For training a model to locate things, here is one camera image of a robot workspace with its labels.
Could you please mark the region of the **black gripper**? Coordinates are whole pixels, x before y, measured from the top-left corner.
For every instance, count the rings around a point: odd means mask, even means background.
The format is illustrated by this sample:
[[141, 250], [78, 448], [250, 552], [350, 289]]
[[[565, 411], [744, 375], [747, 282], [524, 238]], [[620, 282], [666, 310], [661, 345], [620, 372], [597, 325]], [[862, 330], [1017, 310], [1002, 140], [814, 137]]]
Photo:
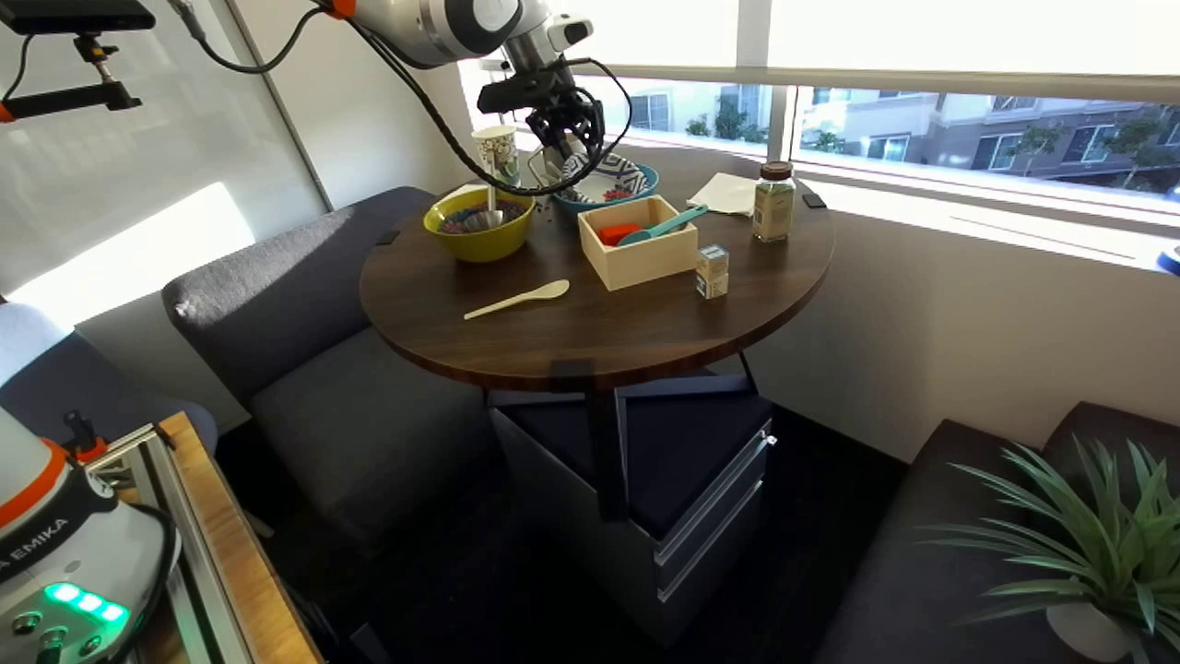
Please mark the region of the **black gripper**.
[[524, 111], [540, 147], [555, 147], [559, 174], [594, 171], [605, 159], [602, 105], [575, 86], [567, 58], [510, 57], [513, 74], [479, 88], [481, 115]]

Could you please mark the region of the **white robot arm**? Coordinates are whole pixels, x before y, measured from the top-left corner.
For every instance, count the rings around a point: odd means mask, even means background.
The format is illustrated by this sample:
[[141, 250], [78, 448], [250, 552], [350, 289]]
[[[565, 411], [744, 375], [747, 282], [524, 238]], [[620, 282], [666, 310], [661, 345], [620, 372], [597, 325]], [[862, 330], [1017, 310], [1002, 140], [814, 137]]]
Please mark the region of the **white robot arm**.
[[[554, 16], [544, 0], [313, 0], [286, 41], [261, 63], [232, 63], [188, 0], [169, 0], [204, 57], [232, 74], [270, 74], [317, 16], [346, 22], [420, 101], [448, 150], [495, 192], [524, 186], [474, 163], [420, 94], [410, 70], [510, 53], [513, 74], [479, 94], [486, 115], [528, 107], [528, 126], [555, 159], [540, 195], [578, 186], [608, 150], [602, 105], [575, 86], [567, 53], [594, 35], [591, 20]], [[0, 587], [2, 652], [28, 664], [94, 664], [137, 637], [181, 556], [176, 527], [147, 504], [122, 502], [94, 479], [105, 448], [82, 455], [28, 433], [0, 411]]]

